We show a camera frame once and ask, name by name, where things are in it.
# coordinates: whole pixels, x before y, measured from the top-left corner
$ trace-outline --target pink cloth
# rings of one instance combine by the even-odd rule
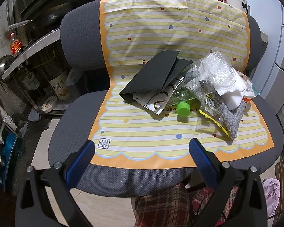
[[[280,201],[280,181],[275,178],[266,179],[263,183],[263,189],[267,205],[267,216],[271,217],[275,214],[276,208]]]

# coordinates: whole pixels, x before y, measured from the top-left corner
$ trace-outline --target chair seat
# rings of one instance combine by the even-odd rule
[[[50,165],[56,161],[64,161],[70,153],[81,148],[90,134],[106,92],[98,91],[83,95],[65,111],[49,144]],[[256,166],[261,173],[267,170],[281,154],[284,137],[278,119],[272,115],[271,107],[259,96],[254,99],[254,103],[269,128],[275,147],[230,163],[240,169]],[[90,164],[77,188],[91,194],[110,197],[150,195],[180,183],[191,174],[192,170],[193,168],[122,169]]]

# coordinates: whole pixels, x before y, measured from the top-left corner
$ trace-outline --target bottle with red label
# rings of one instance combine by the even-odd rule
[[[22,48],[22,42],[21,42],[21,39],[20,37],[12,32],[11,33],[11,36],[8,38],[11,42],[11,52],[13,53],[13,55],[17,55],[19,52],[20,52],[20,49]]]

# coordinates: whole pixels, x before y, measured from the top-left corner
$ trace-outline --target tile floor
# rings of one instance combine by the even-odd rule
[[[48,147],[54,130],[59,122],[59,119],[52,119],[49,129],[44,130],[38,142],[32,165],[36,169],[49,168],[48,162]],[[260,175],[261,180],[270,177],[275,178],[276,174],[274,166],[280,161],[280,158],[264,173]],[[51,188],[46,188],[49,200],[53,207],[54,213],[60,223],[67,225],[58,205],[54,198]],[[81,211],[85,214],[87,219],[94,227],[107,227],[107,226],[122,226],[133,227],[135,218],[131,206],[130,198],[111,198],[88,194],[78,189],[72,189],[72,196],[80,207]],[[268,227],[272,226],[273,219],[268,221]]]

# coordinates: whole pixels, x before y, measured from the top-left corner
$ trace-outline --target blue gripper pad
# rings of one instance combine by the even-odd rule
[[[74,157],[73,163],[65,174],[65,181],[68,189],[73,189],[78,185],[94,154],[95,144],[93,141],[87,140],[78,152],[71,154],[65,160],[66,162],[71,157]]]
[[[202,144],[198,141],[197,138],[193,138],[189,142],[189,153],[194,160],[199,172],[201,173],[206,186],[212,188],[213,190],[217,190],[218,172],[207,156],[207,153],[210,152],[207,152],[203,148]]]

